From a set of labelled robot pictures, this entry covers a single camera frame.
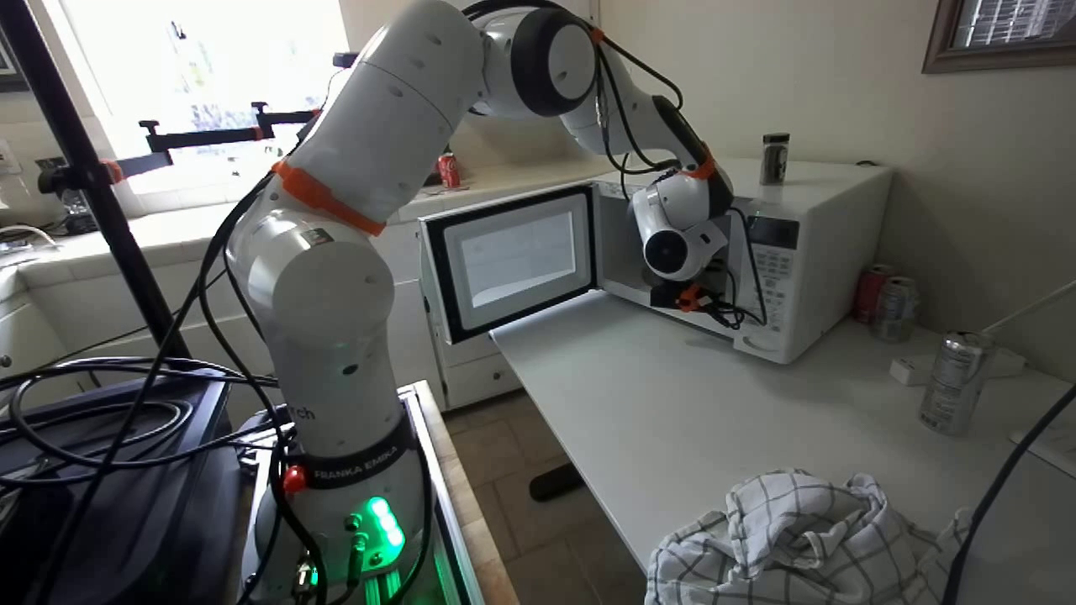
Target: microwave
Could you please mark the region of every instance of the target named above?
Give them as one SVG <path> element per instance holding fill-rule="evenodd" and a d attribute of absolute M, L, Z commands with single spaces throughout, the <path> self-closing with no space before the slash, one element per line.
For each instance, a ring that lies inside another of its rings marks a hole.
<path fill-rule="evenodd" d="M 759 186 L 759 161 L 728 161 L 737 208 L 721 217 L 728 247 L 698 276 L 754 320 L 660 308 L 656 279 L 628 193 L 646 182 L 620 173 L 585 186 L 491 199 L 424 217 L 435 308 L 452 341 L 481 335 L 587 289 L 646 312 L 698 324 L 732 349 L 795 361 L 852 308 L 860 270 L 873 258 L 892 170 L 873 163 L 790 161 L 785 186 Z"/>

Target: floor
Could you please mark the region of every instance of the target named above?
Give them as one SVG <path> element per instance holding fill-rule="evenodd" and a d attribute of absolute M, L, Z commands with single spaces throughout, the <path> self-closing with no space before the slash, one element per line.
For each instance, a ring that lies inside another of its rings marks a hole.
<path fill-rule="evenodd" d="M 447 431 L 526 605 L 641 600 L 641 572 L 587 486 L 529 498 L 536 472 L 568 459 L 529 393 L 452 413 Z"/>

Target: microwave door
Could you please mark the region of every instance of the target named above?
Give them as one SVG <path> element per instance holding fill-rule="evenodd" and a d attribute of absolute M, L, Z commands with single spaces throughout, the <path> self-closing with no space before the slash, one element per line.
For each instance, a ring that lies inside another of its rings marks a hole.
<path fill-rule="evenodd" d="M 452 341 L 595 285 L 587 186 L 431 216 L 424 238 Z"/>

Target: checkered towel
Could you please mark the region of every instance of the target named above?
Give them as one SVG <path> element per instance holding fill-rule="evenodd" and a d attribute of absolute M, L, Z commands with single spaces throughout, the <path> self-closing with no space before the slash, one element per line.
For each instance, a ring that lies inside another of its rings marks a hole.
<path fill-rule="evenodd" d="M 873 476 L 837 486 L 781 469 L 668 533 L 646 605 L 937 605 L 952 551 L 892 510 Z"/>

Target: white robotic arm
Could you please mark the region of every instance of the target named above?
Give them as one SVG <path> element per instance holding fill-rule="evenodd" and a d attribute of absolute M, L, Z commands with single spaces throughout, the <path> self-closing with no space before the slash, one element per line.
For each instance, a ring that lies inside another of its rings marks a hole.
<path fill-rule="evenodd" d="M 318 582 L 302 578 L 318 600 L 364 600 L 359 586 L 386 587 L 420 560 L 420 547 L 378 547 L 364 527 L 378 508 L 420 544 L 426 510 L 386 355 L 395 276 L 371 235 L 418 193 L 468 106 L 561 118 L 608 156 L 673 150 L 680 170 L 633 199 L 641 255 L 665 282 L 686 285 L 723 246 L 715 217 L 732 193 L 707 144 L 668 100 L 636 89 L 595 28 L 552 3 L 411 3 L 364 47 L 228 246 L 297 419 L 278 498 L 259 518 L 287 510 L 302 531 L 276 541 L 252 600 L 294 593 L 301 560 L 318 568 Z"/>

